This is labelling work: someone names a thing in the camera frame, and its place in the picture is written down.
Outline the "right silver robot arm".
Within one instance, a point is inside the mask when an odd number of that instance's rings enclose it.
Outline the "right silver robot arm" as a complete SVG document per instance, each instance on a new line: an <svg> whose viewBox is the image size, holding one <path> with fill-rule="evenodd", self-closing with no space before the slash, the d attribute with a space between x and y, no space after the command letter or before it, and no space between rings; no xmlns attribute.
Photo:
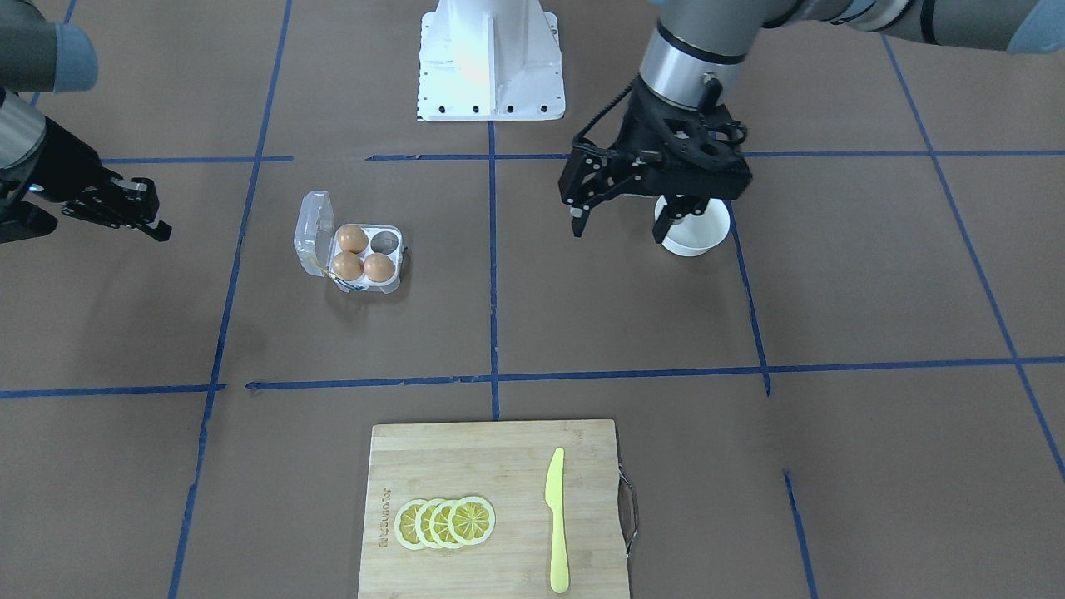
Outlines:
<svg viewBox="0 0 1065 599"><path fill-rule="evenodd" d="M34 193L65 216L111 229L137 229L159 242L171 227L157 218L149 178L128 179L68 129L27 102L28 92L95 86L98 56L79 27L50 22L31 1L4 1L1 22L1 241L51 234L58 218L27 201Z"/></svg>

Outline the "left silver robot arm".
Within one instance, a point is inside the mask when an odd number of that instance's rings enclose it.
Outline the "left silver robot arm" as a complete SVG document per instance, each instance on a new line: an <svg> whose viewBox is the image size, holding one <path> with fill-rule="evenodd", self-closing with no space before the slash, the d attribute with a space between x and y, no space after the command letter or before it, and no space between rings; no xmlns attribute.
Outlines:
<svg viewBox="0 0 1065 599"><path fill-rule="evenodd" d="M770 51L829 67L830 45L801 48L803 32L890 37L1037 56L1063 49L1061 1L661 1L641 60L619 95L574 134L557 183L572 234L621 197L649 198L651 237L665 244L716 204L746 194L748 126L730 111L742 72Z"/></svg>

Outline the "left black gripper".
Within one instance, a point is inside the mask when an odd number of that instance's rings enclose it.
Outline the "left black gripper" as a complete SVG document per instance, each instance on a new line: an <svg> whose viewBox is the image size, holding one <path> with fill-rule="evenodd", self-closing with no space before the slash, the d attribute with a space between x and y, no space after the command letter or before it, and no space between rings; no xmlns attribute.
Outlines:
<svg viewBox="0 0 1065 599"><path fill-rule="evenodd" d="M575 134L558 182L575 238L581 238L591 210L617 195L659 196L651 234L663 244L677 221L702 215L707 198L734 201L746 192L753 179L741 148L748 129L721 103L720 79L702 79L697 106L683 107L636 77ZM597 146L590 130L622 100L627 106L617 139Z"/></svg>

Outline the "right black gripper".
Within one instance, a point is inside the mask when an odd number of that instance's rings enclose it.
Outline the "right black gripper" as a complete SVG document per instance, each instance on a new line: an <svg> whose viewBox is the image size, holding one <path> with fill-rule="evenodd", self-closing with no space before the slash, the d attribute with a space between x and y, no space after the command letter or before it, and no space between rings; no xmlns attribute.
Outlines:
<svg viewBox="0 0 1065 599"><path fill-rule="evenodd" d="M65 216L112 229L137 229L160 243L171 239L171 225L157 218L152 179L122 178L102 165L95 149L49 118L43 119L35 148L2 164L3 244L56 230L56 216L26 200L30 192L61 205Z"/></svg>

